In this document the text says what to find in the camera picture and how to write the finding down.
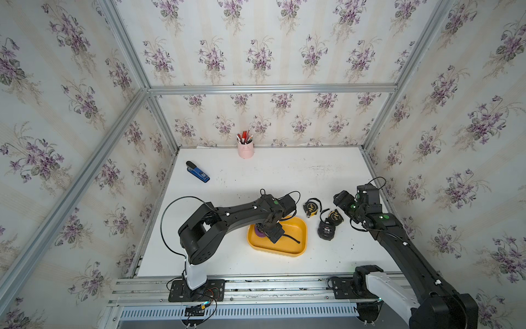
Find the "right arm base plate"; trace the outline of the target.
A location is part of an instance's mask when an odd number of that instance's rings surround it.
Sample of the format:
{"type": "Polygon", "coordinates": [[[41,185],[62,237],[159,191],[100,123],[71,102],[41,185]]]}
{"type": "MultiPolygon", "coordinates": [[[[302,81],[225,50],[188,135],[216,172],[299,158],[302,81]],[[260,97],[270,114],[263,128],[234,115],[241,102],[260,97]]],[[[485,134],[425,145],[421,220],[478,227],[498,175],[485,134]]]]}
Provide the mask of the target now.
{"type": "Polygon", "coordinates": [[[334,293],[337,300],[378,300],[371,293],[362,279],[333,276],[327,279],[327,288],[334,293]]]}

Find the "small yellow black tape measure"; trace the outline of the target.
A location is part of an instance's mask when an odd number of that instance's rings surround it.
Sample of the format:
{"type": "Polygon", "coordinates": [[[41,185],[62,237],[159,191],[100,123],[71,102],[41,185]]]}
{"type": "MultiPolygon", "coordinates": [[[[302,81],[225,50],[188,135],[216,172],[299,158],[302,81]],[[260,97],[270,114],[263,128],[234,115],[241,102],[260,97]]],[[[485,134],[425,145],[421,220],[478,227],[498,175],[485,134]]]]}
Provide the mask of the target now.
{"type": "Polygon", "coordinates": [[[309,198],[303,205],[303,210],[307,218],[311,218],[318,214],[322,209],[322,203],[318,198],[309,198]]]}

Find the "red pens in cup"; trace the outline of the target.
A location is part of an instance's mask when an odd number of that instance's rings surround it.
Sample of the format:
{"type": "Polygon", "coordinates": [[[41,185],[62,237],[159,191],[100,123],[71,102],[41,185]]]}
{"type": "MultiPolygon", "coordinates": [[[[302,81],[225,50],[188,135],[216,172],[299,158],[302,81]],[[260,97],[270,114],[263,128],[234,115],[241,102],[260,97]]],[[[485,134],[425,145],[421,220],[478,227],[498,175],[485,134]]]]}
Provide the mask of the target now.
{"type": "Polygon", "coordinates": [[[250,134],[249,130],[245,130],[236,136],[237,142],[240,145],[249,145],[253,141],[253,136],[250,134]]]}

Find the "pink pen holder cup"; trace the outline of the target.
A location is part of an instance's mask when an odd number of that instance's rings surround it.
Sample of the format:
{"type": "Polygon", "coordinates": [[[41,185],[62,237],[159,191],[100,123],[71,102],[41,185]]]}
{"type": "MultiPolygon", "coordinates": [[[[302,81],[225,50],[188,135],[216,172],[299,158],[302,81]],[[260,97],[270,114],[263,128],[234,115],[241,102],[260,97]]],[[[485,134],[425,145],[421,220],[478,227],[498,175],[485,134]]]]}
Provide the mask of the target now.
{"type": "Polygon", "coordinates": [[[238,150],[238,155],[242,159],[250,159],[253,157],[255,153],[254,143],[253,142],[245,143],[245,144],[239,143],[237,145],[237,150],[238,150]]]}

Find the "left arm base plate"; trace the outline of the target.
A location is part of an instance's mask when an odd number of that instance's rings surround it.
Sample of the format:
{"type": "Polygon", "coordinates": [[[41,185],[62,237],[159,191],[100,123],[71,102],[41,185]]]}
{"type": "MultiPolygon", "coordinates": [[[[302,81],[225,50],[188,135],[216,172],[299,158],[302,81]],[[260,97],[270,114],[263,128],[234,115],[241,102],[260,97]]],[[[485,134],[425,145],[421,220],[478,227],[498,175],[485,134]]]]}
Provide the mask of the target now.
{"type": "Polygon", "coordinates": [[[172,279],[167,282],[169,302],[222,302],[225,294],[224,280],[208,279],[206,283],[195,289],[190,289],[185,279],[172,279]]]}

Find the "large black tape measure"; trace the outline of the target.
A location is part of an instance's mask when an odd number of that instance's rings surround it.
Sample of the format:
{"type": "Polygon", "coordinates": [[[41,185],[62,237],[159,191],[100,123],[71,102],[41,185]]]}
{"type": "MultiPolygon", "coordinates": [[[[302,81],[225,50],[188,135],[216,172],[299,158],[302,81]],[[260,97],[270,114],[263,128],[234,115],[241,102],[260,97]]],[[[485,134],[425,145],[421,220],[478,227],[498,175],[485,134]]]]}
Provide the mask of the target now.
{"type": "Polygon", "coordinates": [[[336,233],[336,226],[331,222],[320,221],[317,234],[320,239],[331,241],[336,233]]]}

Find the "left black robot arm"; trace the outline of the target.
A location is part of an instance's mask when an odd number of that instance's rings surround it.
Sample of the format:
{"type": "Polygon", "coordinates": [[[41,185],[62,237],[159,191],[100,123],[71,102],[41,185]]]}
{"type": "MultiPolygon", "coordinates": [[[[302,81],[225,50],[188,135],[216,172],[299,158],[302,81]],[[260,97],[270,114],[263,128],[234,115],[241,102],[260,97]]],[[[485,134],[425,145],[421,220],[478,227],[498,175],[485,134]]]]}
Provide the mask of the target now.
{"type": "Polygon", "coordinates": [[[290,193],[274,197],[264,190],[260,191],[258,199],[238,206],[215,207],[213,203],[195,196],[178,197],[161,214],[161,240],[171,253],[184,258],[182,280],[194,293],[203,289],[208,281],[207,274],[199,266],[214,256],[227,234],[254,226],[271,243],[276,244],[282,237],[287,237],[282,223],[297,214],[297,203],[290,193]],[[178,237],[183,252],[177,252],[167,243],[163,224],[168,209],[185,199],[197,200],[201,206],[179,227],[178,237]]]}

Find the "purple tape measure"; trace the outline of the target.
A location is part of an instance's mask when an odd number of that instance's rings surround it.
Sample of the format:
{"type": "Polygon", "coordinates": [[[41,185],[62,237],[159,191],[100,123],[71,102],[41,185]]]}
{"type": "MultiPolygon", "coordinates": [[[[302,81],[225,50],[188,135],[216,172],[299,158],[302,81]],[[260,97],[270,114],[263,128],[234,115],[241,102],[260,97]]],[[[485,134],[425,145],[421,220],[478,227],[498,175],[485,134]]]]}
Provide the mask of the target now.
{"type": "Polygon", "coordinates": [[[265,238],[267,236],[266,233],[264,232],[263,226],[261,224],[256,224],[254,226],[254,232],[255,232],[256,236],[260,237],[260,238],[265,238]]]}

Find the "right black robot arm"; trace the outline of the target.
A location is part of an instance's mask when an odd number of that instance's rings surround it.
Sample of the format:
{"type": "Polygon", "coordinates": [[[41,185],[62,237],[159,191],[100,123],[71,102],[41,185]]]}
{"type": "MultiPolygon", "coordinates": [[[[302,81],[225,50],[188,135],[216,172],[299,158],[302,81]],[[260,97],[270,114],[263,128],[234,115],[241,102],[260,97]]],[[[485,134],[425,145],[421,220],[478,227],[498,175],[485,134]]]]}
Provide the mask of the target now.
{"type": "Polygon", "coordinates": [[[341,191],[334,205],[389,253],[412,288],[403,289],[376,265],[363,265],[350,284],[355,295],[386,303],[409,328],[478,327],[475,299],[450,285],[410,242],[400,220],[383,211],[379,188],[368,182],[356,194],[341,191]]]}

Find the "blue black stapler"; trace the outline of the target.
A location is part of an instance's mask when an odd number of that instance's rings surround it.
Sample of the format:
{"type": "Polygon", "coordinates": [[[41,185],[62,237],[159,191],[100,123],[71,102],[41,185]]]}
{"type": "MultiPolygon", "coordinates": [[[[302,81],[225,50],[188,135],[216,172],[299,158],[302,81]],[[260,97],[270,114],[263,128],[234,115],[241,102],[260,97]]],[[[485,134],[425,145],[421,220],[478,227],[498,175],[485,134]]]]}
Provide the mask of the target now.
{"type": "Polygon", "coordinates": [[[208,174],[206,174],[202,169],[200,169],[196,164],[194,164],[190,160],[186,162],[186,169],[187,172],[192,174],[194,177],[196,177],[203,183],[207,183],[210,181],[210,177],[208,176],[208,174]]]}

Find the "yellow storage tray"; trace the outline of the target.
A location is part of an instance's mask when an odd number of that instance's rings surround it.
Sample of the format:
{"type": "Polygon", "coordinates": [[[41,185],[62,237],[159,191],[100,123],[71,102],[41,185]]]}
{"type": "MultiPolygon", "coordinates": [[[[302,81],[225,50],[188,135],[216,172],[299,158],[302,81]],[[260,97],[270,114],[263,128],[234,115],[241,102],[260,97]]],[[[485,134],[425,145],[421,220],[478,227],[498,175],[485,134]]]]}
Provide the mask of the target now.
{"type": "Polygon", "coordinates": [[[249,227],[247,241],[253,249],[281,256],[301,256],[308,244],[308,226],[299,217],[293,217],[282,224],[284,235],[277,243],[256,229],[255,225],[249,227]]]}

